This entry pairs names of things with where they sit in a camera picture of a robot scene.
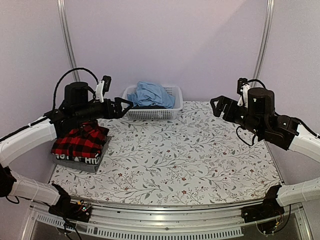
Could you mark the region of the red black plaid shirt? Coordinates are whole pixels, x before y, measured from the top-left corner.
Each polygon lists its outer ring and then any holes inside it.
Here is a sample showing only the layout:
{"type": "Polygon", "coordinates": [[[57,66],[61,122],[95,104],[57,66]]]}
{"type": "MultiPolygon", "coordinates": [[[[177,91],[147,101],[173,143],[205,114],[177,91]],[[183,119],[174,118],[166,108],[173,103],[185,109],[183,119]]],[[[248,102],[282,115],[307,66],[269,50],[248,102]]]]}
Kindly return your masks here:
{"type": "Polygon", "coordinates": [[[64,137],[57,138],[51,153],[67,157],[95,158],[102,153],[108,133],[109,129],[100,126],[97,120],[84,122],[64,137]]]}

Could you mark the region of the black white plaid shirt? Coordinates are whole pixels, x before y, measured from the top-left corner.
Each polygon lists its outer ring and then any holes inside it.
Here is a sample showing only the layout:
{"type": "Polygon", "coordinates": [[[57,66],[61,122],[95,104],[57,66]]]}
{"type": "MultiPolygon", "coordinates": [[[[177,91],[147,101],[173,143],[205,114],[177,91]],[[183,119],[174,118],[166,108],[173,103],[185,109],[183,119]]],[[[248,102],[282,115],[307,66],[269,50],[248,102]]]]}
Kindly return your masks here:
{"type": "Polygon", "coordinates": [[[61,163],[82,163],[88,165],[97,165],[101,160],[101,155],[97,154],[94,157],[72,156],[65,154],[53,154],[55,159],[61,163]]]}

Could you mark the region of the grey shirt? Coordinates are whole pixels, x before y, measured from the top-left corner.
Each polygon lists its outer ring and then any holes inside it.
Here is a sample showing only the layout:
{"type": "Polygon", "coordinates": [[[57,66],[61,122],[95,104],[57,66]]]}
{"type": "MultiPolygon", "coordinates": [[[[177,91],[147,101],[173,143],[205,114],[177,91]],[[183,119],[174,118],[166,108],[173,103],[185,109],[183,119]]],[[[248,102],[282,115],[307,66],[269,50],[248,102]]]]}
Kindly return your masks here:
{"type": "Polygon", "coordinates": [[[89,160],[88,158],[85,158],[85,161],[81,162],[81,161],[67,160],[66,157],[63,157],[62,159],[58,159],[57,156],[54,156],[52,157],[52,161],[55,164],[63,167],[84,171],[84,172],[89,172],[89,173],[96,173],[103,161],[104,154],[108,149],[111,139],[112,139],[111,136],[108,136],[106,138],[106,143],[102,148],[102,153],[95,159],[89,160]]]}

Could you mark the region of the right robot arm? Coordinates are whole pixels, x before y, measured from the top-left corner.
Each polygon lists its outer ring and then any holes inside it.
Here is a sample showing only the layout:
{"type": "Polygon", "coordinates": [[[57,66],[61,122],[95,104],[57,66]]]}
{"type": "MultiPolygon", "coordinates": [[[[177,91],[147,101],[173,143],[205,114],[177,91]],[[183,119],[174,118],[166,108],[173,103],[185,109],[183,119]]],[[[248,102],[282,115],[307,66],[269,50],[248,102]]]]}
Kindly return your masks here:
{"type": "MultiPolygon", "coordinates": [[[[239,125],[253,133],[259,141],[265,140],[285,151],[299,153],[309,159],[320,161],[320,137],[312,133],[306,125],[295,117],[275,114],[274,98],[266,94],[250,97],[248,107],[225,96],[210,100],[213,114],[225,121],[239,125]]],[[[298,202],[319,199],[320,179],[314,178],[291,185],[271,187],[258,213],[269,218],[279,207],[298,202]]]]}

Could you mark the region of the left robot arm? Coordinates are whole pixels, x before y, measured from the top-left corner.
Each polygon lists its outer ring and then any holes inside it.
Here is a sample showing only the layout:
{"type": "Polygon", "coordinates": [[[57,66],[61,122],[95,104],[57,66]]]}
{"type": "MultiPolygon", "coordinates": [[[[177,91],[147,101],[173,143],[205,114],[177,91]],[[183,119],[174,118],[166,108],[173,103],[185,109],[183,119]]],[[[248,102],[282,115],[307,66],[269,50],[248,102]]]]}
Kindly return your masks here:
{"type": "Polygon", "coordinates": [[[63,216],[74,213],[74,205],[66,200],[62,190],[51,184],[29,179],[10,170],[9,165],[28,151],[62,137],[81,123],[97,119],[120,119],[133,103],[116,97],[114,100],[91,100],[74,106],[60,106],[0,140],[0,196],[20,197],[43,202],[63,216]]]}

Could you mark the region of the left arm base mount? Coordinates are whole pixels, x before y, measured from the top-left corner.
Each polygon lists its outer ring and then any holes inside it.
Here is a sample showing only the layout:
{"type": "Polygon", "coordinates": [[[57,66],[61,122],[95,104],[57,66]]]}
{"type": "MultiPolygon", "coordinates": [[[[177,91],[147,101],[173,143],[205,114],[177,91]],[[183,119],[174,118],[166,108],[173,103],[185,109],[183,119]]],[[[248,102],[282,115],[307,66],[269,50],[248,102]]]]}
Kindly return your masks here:
{"type": "Polygon", "coordinates": [[[67,220],[88,223],[92,213],[92,205],[83,199],[72,202],[68,193],[61,194],[57,203],[51,205],[48,212],[67,220]]]}

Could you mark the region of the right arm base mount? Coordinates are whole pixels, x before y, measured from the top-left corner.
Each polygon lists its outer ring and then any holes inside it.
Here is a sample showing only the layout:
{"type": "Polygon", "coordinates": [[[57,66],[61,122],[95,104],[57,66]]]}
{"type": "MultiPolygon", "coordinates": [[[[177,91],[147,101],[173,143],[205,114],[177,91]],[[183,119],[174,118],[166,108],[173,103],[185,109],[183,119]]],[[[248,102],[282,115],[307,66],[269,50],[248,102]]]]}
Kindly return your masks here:
{"type": "Polygon", "coordinates": [[[260,233],[272,235],[276,233],[284,219],[284,207],[275,199],[265,199],[260,204],[245,206],[241,209],[241,217],[245,223],[256,223],[260,233]]]}

